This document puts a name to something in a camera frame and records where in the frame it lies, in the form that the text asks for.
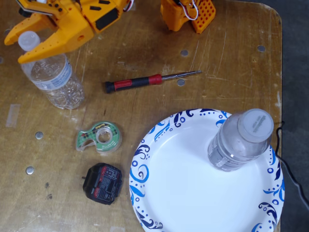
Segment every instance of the plate rim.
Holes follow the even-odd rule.
[[[136,188],[136,186],[140,184],[141,190],[143,190],[142,185],[145,187],[145,182],[147,181],[149,177],[149,170],[146,164],[150,160],[150,155],[148,153],[150,151],[150,147],[145,142],[148,141],[149,138],[154,139],[154,142],[156,142],[160,138],[161,134],[167,131],[173,131],[173,129],[179,128],[188,119],[192,120],[194,115],[195,116],[197,115],[208,116],[208,118],[206,118],[205,120],[210,120],[209,117],[213,117],[213,115],[217,115],[218,116],[217,122],[216,122],[217,127],[221,126],[225,122],[225,120],[231,116],[230,113],[227,113],[225,111],[215,110],[215,109],[206,109],[206,108],[189,109],[189,110],[184,110],[184,111],[180,111],[175,114],[172,114],[171,116],[158,122],[156,125],[152,127],[152,129],[143,137],[143,139],[139,143],[138,148],[136,149],[135,154],[132,158],[130,174],[129,174],[129,193],[130,193],[130,198],[131,198],[131,203],[132,203],[134,213],[140,225],[143,227],[143,229],[146,232],[149,232],[152,229],[157,229],[156,231],[161,230],[161,232],[164,232],[164,225],[161,222],[157,222],[156,220],[153,220],[154,217],[151,219],[151,217],[148,217],[149,216],[148,214],[144,214],[144,210],[140,210],[140,206],[136,207],[136,204],[134,205],[135,202],[141,201],[140,203],[142,203],[143,197],[146,196],[145,191],[143,193],[138,188]],[[263,220],[262,222],[258,222],[257,224],[252,225],[253,228],[251,232],[274,231],[274,229],[276,228],[279,222],[279,219],[282,213],[283,204],[284,204],[285,184],[284,184],[284,178],[283,178],[283,173],[281,170],[280,163],[275,156],[274,149],[271,146],[269,146],[266,149],[265,153],[266,152],[268,154],[270,153],[269,162],[267,162],[269,166],[267,169],[267,172],[271,176],[275,176],[275,179],[271,180],[271,183],[274,184],[276,182],[276,187],[272,189],[269,188],[266,190],[263,189],[263,191],[264,191],[264,194],[271,194],[274,197],[276,196],[276,194],[278,194],[279,199],[278,200],[273,199],[271,203],[262,202],[259,204],[258,209],[259,210],[263,209],[263,211],[265,212],[267,216],[265,216],[264,218],[265,220]],[[138,162],[136,161],[136,159],[143,160],[139,166],[138,166]],[[146,170],[146,174],[144,175],[143,172],[139,172],[138,174],[139,177],[136,177],[133,174],[132,169],[135,169],[135,168],[139,169],[140,167],[143,167]]]

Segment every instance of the wooden table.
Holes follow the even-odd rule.
[[[52,106],[19,68],[18,45],[0,43],[0,231],[141,232],[129,197],[129,168],[137,145],[155,123],[188,108],[230,113],[262,108],[278,126],[280,16],[263,4],[215,0],[214,5],[214,21],[198,35],[190,23],[169,31],[159,0],[137,1],[136,10],[68,54],[86,92],[85,104],[77,110]],[[0,1],[0,9],[4,41],[5,30],[22,17],[15,1]],[[258,51],[259,45],[265,52]],[[188,56],[183,57],[182,50]],[[185,78],[182,87],[171,80],[114,94],[102,91],[104,81],[199,69],[203,74]],[[76,151],[78,130],[101,120],[120,127],[120,148],[107,156],[94,147]],[[37,131],[43,132],[43,139],[35,139]],[[123,172],[120,196],[110,206],[83,193],[82,176],[98,162]],[[25,173],[28,166],[35,167],[34,174]]]

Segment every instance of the orange robotic claw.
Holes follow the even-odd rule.
[[[115,23],[133,0],[16,0],[22,15],[4,43],[14,44],[25,31],[50,28],[55,32],[34,50],[19,57],[27,63],[73,51]]]

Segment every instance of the clear tape roll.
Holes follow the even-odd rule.
[[[108,134],[107,140],[101,140],[100,136]],[[84,151],[88,146],[96,146],[98,153],[105,155],[114,152],[119,148],[122,135],[118,127],[108,121],[98,122],[89,130],[78,132],[76,140],[76,150]]]

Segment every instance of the metal rivet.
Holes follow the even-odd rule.
[[[32,167],[32,166],[27,167],[27,168],[26,168],[26,173],[27,173],[28,175],[33,174],[33,173],[34,173],[34,167]]]
[[[177,81],[178,86],[184,86],[184,80],[183,79],[179,79]]]
[[[7,36],[7,35],[10,33],[10,31],[11,31],[10,29],[7,29],[7,30],[4,31],[3,34],[4,34],[5,36]]]
[[[187,50],[183,50],[180,52],[180,55],[182,55],[183,57],[186,57],[189,54],[189,52]]]
[[[35,133],[35,138],[36,138],[36,139],[41,139],[41,138],[43,138],[43,133],[40,132],[40,131],[36,132],[36,133]]]
[[[265,52],[266,49],[265,49],[265,47],[263,45],[258,45],[257,50],[259,52]]]

